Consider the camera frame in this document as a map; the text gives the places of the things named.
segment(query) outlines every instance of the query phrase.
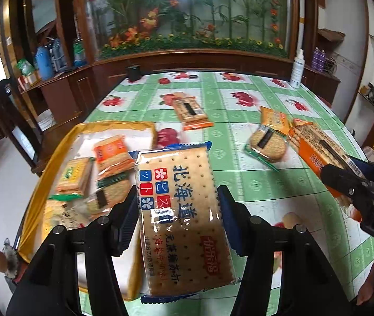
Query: yellow tray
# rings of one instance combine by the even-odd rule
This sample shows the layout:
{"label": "yellow tray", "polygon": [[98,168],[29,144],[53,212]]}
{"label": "yellow tray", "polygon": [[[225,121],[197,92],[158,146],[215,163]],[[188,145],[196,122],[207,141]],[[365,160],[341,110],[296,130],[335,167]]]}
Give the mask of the yellow tray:
{"label": "yellow tray", "polygon": [[[49,197],[49,193],[53,185],[53,182],[58,174],[60,167],[63,164],[63,161],[66,159],[66,155],[69,152],[71,146],[73,145],[73,142],[79,135],[91,134],[107,130],[149,131],[152,136],[152,146],[156,144],[157,140],[155,125],[152,122],[122,122],[109,120],[91,123],[80,123],[79,125],[76,125],[64,137],[64,139],[60,142],[60,144],[54,151],[54,154],[51,156],[51,159],[48,162],[45,171],[39,179],[38,184],[36,185],[31,200],[29,202],[29,207],[23,223],[22,234],[18,246],[19,255],[27,263],[31,261],[31,258],[35,254],[36,249],[40,246],[42,242],[39,241],[41,239],[41,236],[39,234],[42,225],[45,202]],[[138,241],[136,246],[136,252],[138,255],[136,255],[136,258],[132,265],[132,269],[130,271],[131,273],[129,288],[127,290],[127,293],[123,296],[125,300],[133,300],[134,298],[136,298],[137,293],[140,289],[142,267],[140,241]],[[83,286],[80,286],[79,288],[82,291],[86,292],[86,289]]]}

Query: wall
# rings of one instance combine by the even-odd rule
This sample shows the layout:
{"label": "wall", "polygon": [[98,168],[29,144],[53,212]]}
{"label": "wall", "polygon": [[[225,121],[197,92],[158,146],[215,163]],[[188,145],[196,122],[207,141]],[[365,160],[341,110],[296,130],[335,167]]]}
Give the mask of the wall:
{"label": "wall", "polygon": [[364,0],[326,0],[324,15],[320,23],[325,28],[346,34],[337,47],[338,69],[335,76],[341,80],[332,110],[343,120],[357,88],[363,65],[365,48],[365,5]]}
{"label": "wall", "polygon": [[[374,35],[374,2],[367,0],[369,17],[369,34]],[[374,40],[368,41],[367,60],[365,62],[364,73],[361,85],[372,83],[374,85]],[[361,95],[357,95],[351,113],[346,121],[348,129],[355,130],[355,140],[362,146],[371,127],[374,124],[374,107]]]}

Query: orange flower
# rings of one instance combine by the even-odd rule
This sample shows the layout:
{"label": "orange flower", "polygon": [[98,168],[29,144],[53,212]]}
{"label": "orange flower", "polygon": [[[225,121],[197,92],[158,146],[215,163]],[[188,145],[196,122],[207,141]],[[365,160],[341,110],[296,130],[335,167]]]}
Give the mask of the orange flower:
{"label": "orange flower", "polygon": [[125,33],[125,36],[127,37],[125,41],[131,42],[133,40],[136,40],[137,33],[137,27],[130,27]]}
{"label": "orange flower", "polygon": [[157,15],[158,15],[158,7],[152,9],[152,10],[148,13],[148,17],[149,17],[149,18],[156,18]]}
{"label": "orange flower", "polygon": [[169,0],[169,3],[171,4],[172,7],[175,7],[179,4],[177,0]]}
{"label": "orange flower", "polygon": [[109,39],[111,47],[117,47],[121,43],[120,36],[117,34],[115,37],[110,37]]}
{"label": "orange flower", "polygon": [[158,24],[158,20],[156,19],[146,19],[146,18],[142,18],[140,20],[140,23],[142,24],[142,26],[147,29],[148,31],[154,29],[157,24]]}

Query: spray bottle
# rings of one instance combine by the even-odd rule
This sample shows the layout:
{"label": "spray bottle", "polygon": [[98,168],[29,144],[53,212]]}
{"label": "spray bottle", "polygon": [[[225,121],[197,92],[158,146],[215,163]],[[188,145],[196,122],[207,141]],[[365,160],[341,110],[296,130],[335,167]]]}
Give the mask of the spray bottle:
{"label": "spray bottle", "polygon": [[298,88],[301,83],[302,73],[304,72],[305,60],[304,51],[298,49],[296,52],[296,57],[294,58],[294,66],[292,67],[291,80],[289,85],[292,88]]}

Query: tablecloth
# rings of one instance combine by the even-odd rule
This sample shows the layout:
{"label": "tablecloth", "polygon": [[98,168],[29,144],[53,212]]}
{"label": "tablecloth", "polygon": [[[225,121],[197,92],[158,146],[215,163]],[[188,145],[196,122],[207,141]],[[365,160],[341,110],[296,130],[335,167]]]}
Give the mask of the tablecloth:
{"label": "tablecloth", "polygon": [[[195,96],[215,123],[213,127],[183,132],[172,96]],[[211,167],[217,186],[225,184],[252,215],[274,225],[287,212],[296,212],[329,259],[352,299],[374,260],[374,238],[348,218],[326,187],[291,149],[268,169],[242,151],[260,122],[260,106],[284,112],[291,118],[316,122],[346,153],[366,160],[349,131],[309,89],[294,89],[285,81],[226,72],[172,72],[147,75],[137,82],[119,84],[88,116],[100,120],[152,121],[157,130],[172,128],[184,143],[211,141]],[[232,251],[236,273],[242,276],[246,258]],[[281,271],[273,275],[267,315],[277,312]],[[229,315],[239,284],[206,291],[175,303],[142,305],[126,302],[129,315]],[[80,293],[83,312],[91,314],[89,296]]]}

